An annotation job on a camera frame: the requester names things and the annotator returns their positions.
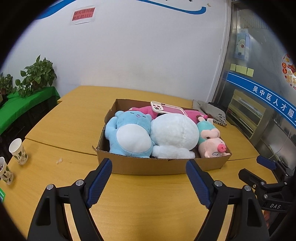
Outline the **green potted plant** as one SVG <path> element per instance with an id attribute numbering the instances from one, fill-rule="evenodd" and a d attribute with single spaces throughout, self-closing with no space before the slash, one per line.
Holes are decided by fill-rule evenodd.
<path id="1" fill-rule="evenodd" d="M 1 96 L 4 100 L 7 96 L 14 92 L 13 77 L 10 74 L 4 75 L 1 73 Z"/>
<path id="2" fill-rule="evenodd" d="M 32 65 L 21 70 L 20 75 L 23 79 L 16 79 L 15 85 L 16 92 L 21 97 L 31 96 L 45 87 L 52 86 L 57 79 L 53 63 L 46 58 L 41 60 L 40 55 Z"/>

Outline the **light blue plush toy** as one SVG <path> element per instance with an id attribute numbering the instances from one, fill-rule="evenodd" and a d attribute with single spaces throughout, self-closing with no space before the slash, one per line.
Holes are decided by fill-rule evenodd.
<path id="1" fill-rule="evenodd" d="M 151 140 L 150 114 L 137 110 L 117 111 L 105 126 L 109 152 L 127 157 L 149 158 L 154 142 Z"/>

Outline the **red notice sign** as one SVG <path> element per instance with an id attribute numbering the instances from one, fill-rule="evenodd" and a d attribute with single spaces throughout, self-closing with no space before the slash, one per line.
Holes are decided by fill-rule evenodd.
<path id="1" fill-rule="evenodd" d="M 95 6 L 85 6 L 73 12 L 70 25 L 79 25 L 93 22 L 95 20 Z"/>

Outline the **paper cup with leaf print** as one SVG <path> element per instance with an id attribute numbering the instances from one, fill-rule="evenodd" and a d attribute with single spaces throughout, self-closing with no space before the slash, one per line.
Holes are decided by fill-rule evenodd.
<path id="1" fill-rule="evenodd" d="M 20 165 L 24 165 L 28 160 L 28 154 L 23 147 L 21 138 L 17 138 L 11 142 L 9 152 L 16 158 Z"/>

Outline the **clear white phone case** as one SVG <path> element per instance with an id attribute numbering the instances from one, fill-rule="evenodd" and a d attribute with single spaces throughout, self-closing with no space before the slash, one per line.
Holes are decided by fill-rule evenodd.
<path id="1" fill-rule="evenodd" d="M 161 113 L 161 114 L 178 113 L 178 114 L 187 116 L 184 109 L 178 106 L 173 106 L 173 105 L 169 105 L 169 104 L 165 104 L 157 101 L 151 101 L 151 107 L 152 107 L 152 110 L 156 113 Z"/>

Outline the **brown cardboard box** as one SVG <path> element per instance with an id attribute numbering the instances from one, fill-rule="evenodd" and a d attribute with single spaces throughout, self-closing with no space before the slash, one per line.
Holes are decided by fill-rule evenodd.
<path id="1" fill-rule="evenodd" d="M 133 99 L 116 99 L 107 112 L 104 123 L 107 123 L 118 110 L 126 111 L 131 107 L 141 108 L 147 106 L 147 101 Z M 109 158 L 112 161 L 112 172 L 123 175 L 173 175 L 184 174 L 186 159 L 158 159 L 158 158 L 138 158 L 126 157 L 122 155 L 112 154 L 109 152 L 109 141 L 104 136 L 105 129 L 102 130 L 99 142 L 95 148 L 98 162 L 101 163 L 104 158 Z M 232 156 L 229 148 L 226 152 L 227 156 L 201 158 L 198 149 L 193 149 L 196 157 L 195 162 L 203 171 L 220 169 Z"/>

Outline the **blue cartoon poster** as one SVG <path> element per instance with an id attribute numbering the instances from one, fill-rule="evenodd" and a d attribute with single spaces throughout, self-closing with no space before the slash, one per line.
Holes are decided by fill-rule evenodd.
<path id="1" fill-rule="evenodd" d="M 247 29 L 239 29 L 235 39 L 234 57 L 248 61 L 251 39 Z"/>

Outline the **white plush toy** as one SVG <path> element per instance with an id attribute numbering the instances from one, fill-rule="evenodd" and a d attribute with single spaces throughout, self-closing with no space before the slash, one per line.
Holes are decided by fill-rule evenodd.
<path id="1" fill-rule="evenodd" d="M 194 159 L 192 151 L 199 140 L 197 125 L 187 116 L 167 113 L 151 122 L 152 157 L 158 159 Z"/>

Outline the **green tablecloth side table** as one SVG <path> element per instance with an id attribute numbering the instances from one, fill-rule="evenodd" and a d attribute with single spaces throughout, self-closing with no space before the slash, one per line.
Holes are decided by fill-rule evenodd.
<path id="1" fill-rule="evenodd" d="M 59 98 L 55 87 L 43 88 L 25 98 L 10 94 L 1 107 L 1 145 L 8 145 L 15 138 L 23 139 L 57 105 Z"/>

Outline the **yellow sticky notes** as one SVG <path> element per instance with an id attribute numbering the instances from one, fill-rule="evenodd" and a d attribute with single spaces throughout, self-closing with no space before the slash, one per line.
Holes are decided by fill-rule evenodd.
<path id="1" fill-rule="evenodd" d="M 241 65 L 237 65 L 237 64 L 233 64 L 231 63 L 230 65 L 230 70 L 231 71 L 235 71 L 237 73 L 249 76 L 249 77 L 253 77 L 254 74 L 254 70 L 245 66 L 241 66 Z"/>

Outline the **pink pig plush toy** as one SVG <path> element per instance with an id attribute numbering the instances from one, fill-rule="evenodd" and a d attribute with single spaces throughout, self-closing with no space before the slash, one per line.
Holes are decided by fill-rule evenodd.
<path id="1" fill-rule="evenodd" d="M 224 157 L 227 153 L 225 142 L 220 138 L 220 131 L 213 125 L 213 119 L 197 116 L 199 130 L 198 152 L 201 158 Z"/>

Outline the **grey cloth bag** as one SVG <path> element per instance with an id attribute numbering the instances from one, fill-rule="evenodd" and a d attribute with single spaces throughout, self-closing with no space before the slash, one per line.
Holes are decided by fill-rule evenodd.
<path id="1" fill-rule="evenodd" d="M 193 100 L 193 109 L 203 114 L 211 115 L 213 122 L 220 126 L 227 126 L 226 114 L 221 109 L 201 100 Z"/>

